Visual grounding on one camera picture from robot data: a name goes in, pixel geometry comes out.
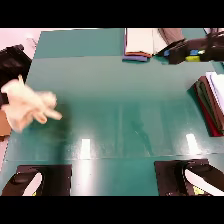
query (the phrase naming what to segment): teal tabletop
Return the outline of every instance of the teal tabletop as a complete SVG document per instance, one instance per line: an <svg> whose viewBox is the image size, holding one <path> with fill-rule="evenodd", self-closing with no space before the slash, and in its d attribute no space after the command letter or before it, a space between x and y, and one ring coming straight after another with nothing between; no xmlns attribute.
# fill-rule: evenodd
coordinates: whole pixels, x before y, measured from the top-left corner
<svg viewBox="0 0 224 224"><path fill-rule="evenodd" d="M208 158L224 171L224 138L209 136L192 89L221 63L124 62L123 38L124 29L41 34L27 84L54 92L63 118L12 132L1 190L21 164L72 164L71 195L158 195L154 161Z"/></svg>

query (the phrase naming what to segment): white curved part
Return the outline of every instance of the white curved part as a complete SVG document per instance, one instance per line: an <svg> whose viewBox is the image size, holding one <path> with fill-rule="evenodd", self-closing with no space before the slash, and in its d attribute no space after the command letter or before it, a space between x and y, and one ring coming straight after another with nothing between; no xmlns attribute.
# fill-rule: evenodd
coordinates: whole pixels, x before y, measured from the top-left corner
<svg viewBox="0 0 224 224"><path fill-rule="evenodd" d="M188 169L185 170L185 177L192 185L200 188L203 191L208 192L213 196L224 196L223 191L207 183L202 177L196 175Z"/></svg>
<svg viewBox="0 0 224 224"><path fill-rule="evenodd" d="M38 189L42 182L41 173L37 173L33 180L29 183L27 188L25 189L23 196L32 196L34 192Z"/></svg>

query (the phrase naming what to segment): green table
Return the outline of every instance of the green table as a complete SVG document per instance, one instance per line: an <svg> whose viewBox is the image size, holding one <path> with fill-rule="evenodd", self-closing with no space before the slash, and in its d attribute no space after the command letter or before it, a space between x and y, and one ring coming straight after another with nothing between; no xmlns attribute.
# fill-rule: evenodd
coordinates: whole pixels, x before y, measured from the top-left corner
<svg viewBox="0 0 224 224"><path fill-rule="evenodd" d="M122 62L123 37L123 29L41 34L27 84L56 93L64 117L12 133L0 189L21 164L71 163L71 195L158 195L157 160L208 158L224 171L224 138L209 137L191 88L221 65Z"/></svg>

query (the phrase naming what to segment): stack of fabric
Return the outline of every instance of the stack of fabric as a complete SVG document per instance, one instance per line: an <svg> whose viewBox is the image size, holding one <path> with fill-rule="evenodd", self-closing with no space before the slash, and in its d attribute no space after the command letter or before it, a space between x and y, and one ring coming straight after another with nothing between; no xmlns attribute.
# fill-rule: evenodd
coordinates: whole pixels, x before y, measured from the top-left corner
<svg viewBox="0 0 224 224"><path fill-rule="evenodd" d="M181 28L126 28L122 59L147 61L180 39L184 39Z"/></svg>
<svg viewBox="0 0 224 224"><path fill-rule="evenodd" d="M224 136L224 75L206 72L194 88L211 135Z"/></svg>

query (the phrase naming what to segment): table surface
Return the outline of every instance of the table surface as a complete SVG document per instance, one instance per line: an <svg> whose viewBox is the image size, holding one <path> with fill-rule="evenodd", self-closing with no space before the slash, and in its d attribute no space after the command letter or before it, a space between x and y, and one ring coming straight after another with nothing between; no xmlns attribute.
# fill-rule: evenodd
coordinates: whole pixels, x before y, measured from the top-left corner
<svg viewBox="0 0 224 224"><path fill-rule="evenodd" d="M205 35L184 28L186 38ZM72 164L71 195L158 195L154 161L208 158L224 171L192 89L221 63L122 62L124 29L43 32L27 84L58 98L61 121L12 132L0 189L21 164Z"/></svg>

